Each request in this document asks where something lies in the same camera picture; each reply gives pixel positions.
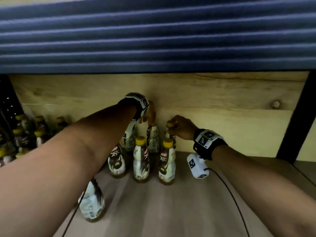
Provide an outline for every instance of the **hand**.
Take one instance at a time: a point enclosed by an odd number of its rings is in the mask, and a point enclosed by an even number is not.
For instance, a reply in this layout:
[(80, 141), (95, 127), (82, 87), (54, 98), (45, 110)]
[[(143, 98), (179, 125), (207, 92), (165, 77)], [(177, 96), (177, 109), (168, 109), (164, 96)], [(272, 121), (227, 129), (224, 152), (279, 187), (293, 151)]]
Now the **hand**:
[(194, 139), (194, 133), (199, 128), (190, 119), (176, 115), (171, 120), (174, 122), (174, 127), (169, 128), (170, 135), (177, 135), (184, 140), (192, 141)]
[(150, 126), (156, 126), (157, 120), (156, 120), (156, 105), (151, 100), (149, 101), (149, 108), (146, 114), (139, 118), (138, 122), (141, 124), (143, 122), (148, 121), (148, 125)]

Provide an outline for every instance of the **black cable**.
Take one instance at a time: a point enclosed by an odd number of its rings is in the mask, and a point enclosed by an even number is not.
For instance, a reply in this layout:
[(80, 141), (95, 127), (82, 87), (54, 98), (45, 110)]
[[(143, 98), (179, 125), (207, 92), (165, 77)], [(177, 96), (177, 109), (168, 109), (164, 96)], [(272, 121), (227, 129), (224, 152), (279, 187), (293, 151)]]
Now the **black cable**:
[(242, 215), (242, 213), (241, 213), (241, 211), (240, 211), (240, 209), (239, 209), (239, 206), (238, 206), (238, 204), (237, 204), (237, 201), (235, 200), (235, 197), (233, 196), (233, 193), (230, 191), (230, 189), (228, 188), (228, 186), (227, 186), (227, 184), (225, 183), (225, 181), (219, 176), (219, 174), (217, 174), (217, 172), (216, 172), (215, 170), (213, 170), (213, 169), (211, 169), (211, 168), (206, 168), (206, 169), (204, 169), (204, 171), (205, 171), (205, 170), (213, 171), (213, 172), (219, 177), (219, 179), (224, 183), (224, 185), (225, 185), (226, 188), (228, 189), (230, 195), (232, 196), (232, 198), (233, 198), (233, 200), (234, 200), (234, 202), (235, 202), (235, 204), (236, 204), (236, 206), (237, 206), (237, 209), (238, 209), (239, 214), (240, 214), (240, 216), (241, 216), (242, 222), (244, 223), (244, 226), (245, 226), (245, 229), (246, 229), (246, 232), (247, 232), (247, 236), (250, 237), (249, 232), (248, 232), (248, 228), (247, 228), (247, 226), (246, 226), (246, 222), (245, 222), (244, 217), (243, 217), (243, 215)]
[(70, 223), (71, 223), (72, 219), (74, 218), (74, 216), (75, 216), (77, 210), (79, 209), (79, 206), (80, 206), (80, 204), (81, 204), (81, 201), (83, 200), (84, 194), (86, 193), (86, 190), (87, 190), (87, 188), (86, 188), (86, 189), (84, 190), (84, 192), (82, 193), (81, 199), (80, 199), (79, 203), (77, 204), (76, 209), (75, 209), (75, 211), (73, 212), (73, 214), (72, 214), (72, 216), (71, 216), (71, 218), (70, 218), (70, 220), (69, 220), (69, 222), (68, 222), (68, 224), (67, 224), (67, 226), (66, 226), (66, 228), (65, 228), (65, 231), (63, 232), (63, 235), (62, 235), (61, 237), (65, 237), (65, 234), (66, 234), (66, 232), (67, 232), (67, 230), (68, 230), (68, 227), (70, 226)]

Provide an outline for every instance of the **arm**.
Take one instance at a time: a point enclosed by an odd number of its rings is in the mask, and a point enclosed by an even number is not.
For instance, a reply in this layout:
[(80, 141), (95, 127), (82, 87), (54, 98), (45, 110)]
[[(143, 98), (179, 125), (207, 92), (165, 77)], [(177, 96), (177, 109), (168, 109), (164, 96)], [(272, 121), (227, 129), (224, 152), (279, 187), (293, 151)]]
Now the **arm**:
[[(173, 121), (171, 134), (193, 140), (198, 128), (191, 120)], [(316, 202), (288, 179), (226, 145), (217, 146), (212, 159), (274, 236), (316, 236)]]
[(1, 236), (53, 236), (136, 113), (119, 103), (0, 170)]

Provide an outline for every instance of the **white sensor device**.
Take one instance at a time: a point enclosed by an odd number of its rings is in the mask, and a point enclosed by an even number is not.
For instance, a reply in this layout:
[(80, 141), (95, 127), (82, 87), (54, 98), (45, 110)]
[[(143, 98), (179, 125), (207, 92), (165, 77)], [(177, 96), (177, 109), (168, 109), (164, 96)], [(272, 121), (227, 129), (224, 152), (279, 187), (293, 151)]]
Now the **white sensor device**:
[(204, 179), (209, 175), (209, 170), (205, 164), (205, 160), (200, 158), (197, 153), (190, 154), (187, 159), (192, 175), (196, 179)]

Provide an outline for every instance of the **wristband with fiducial marker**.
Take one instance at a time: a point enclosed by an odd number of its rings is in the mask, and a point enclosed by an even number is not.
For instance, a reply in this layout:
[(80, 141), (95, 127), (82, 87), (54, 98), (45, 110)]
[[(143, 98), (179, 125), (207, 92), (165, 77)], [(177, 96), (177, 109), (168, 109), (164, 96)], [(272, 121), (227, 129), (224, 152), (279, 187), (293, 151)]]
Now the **wristband with fiducial marker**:
[(203, 159), (212, 160), (212, 152), (219, 145), (227, 145), (223, 137), (214, 131), (198, 129), (194, 133), (193, 149)]
[(120, 100), (119, 103), (125, 103), (136, 107), (136, 114), (133, 120), (138, 120), (140, 117), (146, 114), (149, 108), (149, 102), (147, 98), (136, 92), (128, 93), (124, 99)]

